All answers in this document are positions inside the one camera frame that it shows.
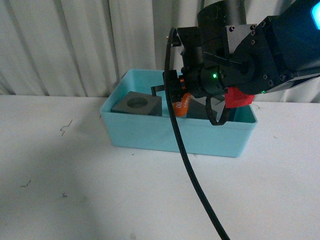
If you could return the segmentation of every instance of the screw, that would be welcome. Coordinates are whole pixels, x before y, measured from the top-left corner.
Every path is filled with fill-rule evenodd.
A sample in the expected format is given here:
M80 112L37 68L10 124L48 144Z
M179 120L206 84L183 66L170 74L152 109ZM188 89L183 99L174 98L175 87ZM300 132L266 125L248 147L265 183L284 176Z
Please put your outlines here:
M256 27L257 27L257 24L253 24L250 26L250 30L254 30L254 29L256 29Z
M280 79L281 79L281 81L286 80L286 75L281 74L281 75L280 75Z
M273 85L275 85L275 84L274 84L274 81L272 81L272 80L269 80L269 81L268 81L268 84L269 84L269 86L271 86L271 87L272 87Z

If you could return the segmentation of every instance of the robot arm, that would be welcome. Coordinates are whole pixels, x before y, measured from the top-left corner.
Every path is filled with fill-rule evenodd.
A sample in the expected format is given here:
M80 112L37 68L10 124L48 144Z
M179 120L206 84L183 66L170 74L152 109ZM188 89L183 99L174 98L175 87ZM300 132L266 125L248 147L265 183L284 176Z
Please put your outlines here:
M224 95L226 108L236 108L256 94L320 76L319 0L296 0L258 25L246 24L243 1L238 2L237 7L234 0L211 4L198 13L198 27L174 33L173 47L183 46L183 68L179 78L171 73L173 102L186 92L196 98Z

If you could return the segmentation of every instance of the mark on table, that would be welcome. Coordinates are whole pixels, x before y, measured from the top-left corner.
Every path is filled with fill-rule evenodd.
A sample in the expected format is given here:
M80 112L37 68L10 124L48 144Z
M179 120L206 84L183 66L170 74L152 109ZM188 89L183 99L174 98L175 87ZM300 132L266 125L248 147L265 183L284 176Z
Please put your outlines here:
M31 183L31 180L30 180L26 185L20 186L20 188L26 188L26 187L28 187L29 183Z
M137 236L134 233L130 234L130 239L131 240L137 240Z
M252 104L252 106L256 106L256 110L261 110L261 109L265 109L265 107L262 106L258 106L256 104Z
M63 127L60 129L60 132L62 132L61 136L63 136L63 135L65 134L65 132L66 132L66 131L64 131L63 129L70 127L72 121L73 121L73 119L71 119L71 121L69 122L69 124L68 124L67 126L63 126Z
M85 203L88 201L88 198L86 196L84 196L81 200L80 203Z

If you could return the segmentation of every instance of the hole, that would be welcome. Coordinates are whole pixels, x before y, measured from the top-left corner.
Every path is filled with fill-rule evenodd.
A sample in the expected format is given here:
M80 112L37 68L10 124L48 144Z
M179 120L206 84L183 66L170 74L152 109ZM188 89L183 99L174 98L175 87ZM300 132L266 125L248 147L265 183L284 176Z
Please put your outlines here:
M274 84L274 81L272 81L272 80L269 80L269 81L268 81L268 84L269 84L269 86L271 86L271 87L272 87L273 85L275 85L275 84Z
M144 97L134 97L126 102L127 106L132 109L140 109L148 104L148 100Z

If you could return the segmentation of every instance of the gray square block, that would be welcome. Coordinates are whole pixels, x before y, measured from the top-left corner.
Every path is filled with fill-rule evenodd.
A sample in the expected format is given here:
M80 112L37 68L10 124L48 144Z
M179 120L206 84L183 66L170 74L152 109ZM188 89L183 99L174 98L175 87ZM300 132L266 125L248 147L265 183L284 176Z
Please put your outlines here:
M162 116L162 98L130 91L110 111L121 114Z

